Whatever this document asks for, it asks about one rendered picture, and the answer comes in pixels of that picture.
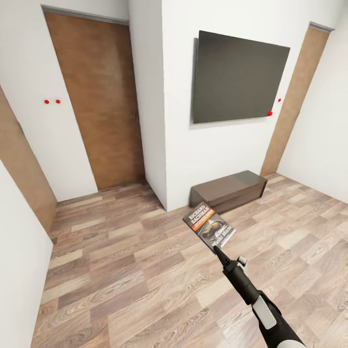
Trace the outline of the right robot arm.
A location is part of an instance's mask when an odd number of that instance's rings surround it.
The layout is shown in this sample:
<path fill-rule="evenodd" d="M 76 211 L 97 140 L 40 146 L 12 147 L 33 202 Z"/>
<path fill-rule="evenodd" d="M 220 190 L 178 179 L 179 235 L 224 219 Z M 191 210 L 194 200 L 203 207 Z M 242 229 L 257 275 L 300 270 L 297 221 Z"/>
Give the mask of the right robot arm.
<path fill-rule="evenodd" d="M 243 271 L 247 269 L 248 259 L 240 256 L 231 260 L 217 246 L 214 246 L 221 261 L 223 273 L 232 283 L 247 305 L 259 319 L 259 329 L 268 348 L 307 348 L 286 320 L 279 308 L 265 295 L 257 290 Z"/>

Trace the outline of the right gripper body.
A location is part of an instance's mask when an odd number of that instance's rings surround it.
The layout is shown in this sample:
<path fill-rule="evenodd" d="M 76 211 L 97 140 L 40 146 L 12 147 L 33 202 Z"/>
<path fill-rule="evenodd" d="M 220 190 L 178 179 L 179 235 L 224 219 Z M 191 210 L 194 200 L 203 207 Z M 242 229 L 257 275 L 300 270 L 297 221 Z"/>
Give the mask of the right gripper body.
<path fill-rule="evenodd" d="M 241 292 L 250 284 L 249 278 L 245 275 L 242 269 L 238 266 L 237 260 L 234 260 L 230 263 L 224 270 L 224 275 L 235 287 L 237 292 Z"/>

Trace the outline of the hardback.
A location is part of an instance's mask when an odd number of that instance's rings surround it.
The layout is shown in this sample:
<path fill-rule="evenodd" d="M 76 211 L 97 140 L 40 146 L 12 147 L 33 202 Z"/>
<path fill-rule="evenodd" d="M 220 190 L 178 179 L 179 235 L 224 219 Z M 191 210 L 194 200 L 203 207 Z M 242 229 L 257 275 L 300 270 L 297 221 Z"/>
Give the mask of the hardback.
<path fill-rule="evenodd" d="M 216 255 L 214 246 L 222 249 L 236 230 L 204 201 L 200 202 L 183 221 Z"/>

